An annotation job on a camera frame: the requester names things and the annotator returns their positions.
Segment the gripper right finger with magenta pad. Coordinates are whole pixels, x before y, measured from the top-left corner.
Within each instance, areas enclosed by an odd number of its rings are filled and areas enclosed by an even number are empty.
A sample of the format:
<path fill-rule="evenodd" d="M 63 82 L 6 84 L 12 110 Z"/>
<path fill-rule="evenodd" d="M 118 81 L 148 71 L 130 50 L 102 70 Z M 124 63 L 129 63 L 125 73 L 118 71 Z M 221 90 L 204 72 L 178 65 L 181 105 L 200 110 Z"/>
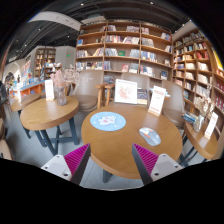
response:
<path fill-rule="evenodd" d="M 144 185 L 182 169 L 182 166 L 167 154 L 156 154 L 137 144 L 132 145 L 132 156 Z"/>

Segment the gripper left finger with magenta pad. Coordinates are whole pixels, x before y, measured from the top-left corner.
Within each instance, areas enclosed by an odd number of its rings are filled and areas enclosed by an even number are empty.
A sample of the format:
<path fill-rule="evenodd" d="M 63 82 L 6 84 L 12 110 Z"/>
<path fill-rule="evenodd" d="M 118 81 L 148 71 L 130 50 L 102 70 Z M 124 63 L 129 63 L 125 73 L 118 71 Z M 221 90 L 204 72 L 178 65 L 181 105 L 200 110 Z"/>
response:
<path fill-rule="evenodd" d="M 42 169 L 79 185 L 90 155 L 91 147 L 89 144 L 86 144 L 65 156 L 59 154 L 55 155 L 42 166 Z"/>

